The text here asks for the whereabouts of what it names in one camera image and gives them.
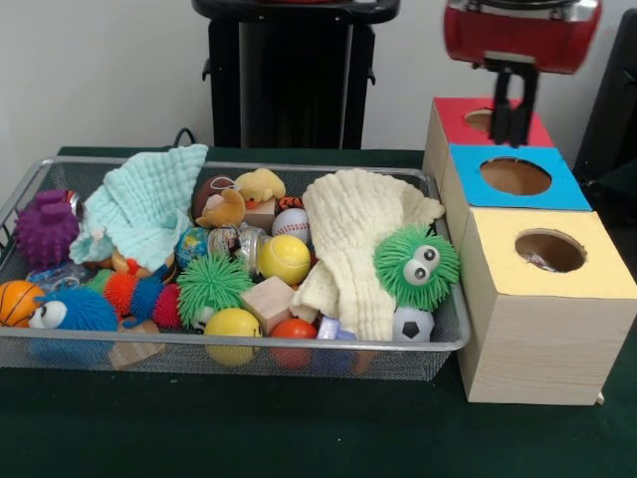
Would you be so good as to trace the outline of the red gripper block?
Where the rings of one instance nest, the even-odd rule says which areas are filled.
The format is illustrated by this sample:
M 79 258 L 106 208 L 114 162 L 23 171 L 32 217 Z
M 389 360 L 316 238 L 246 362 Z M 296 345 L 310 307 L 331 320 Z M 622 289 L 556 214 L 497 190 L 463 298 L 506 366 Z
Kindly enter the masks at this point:
M 448 2 L 444 43 L 450 58 L 472 64 L 509 61 L 533 64 L 517 69 L 523 97 L 509 100 L 514 71 L 507 62 L 490 62 L 497 74 L 490 139 L 495 144 L 528 144 L 539 72 L 571 75 L 584 62 L 601 17 L 599 2 Z

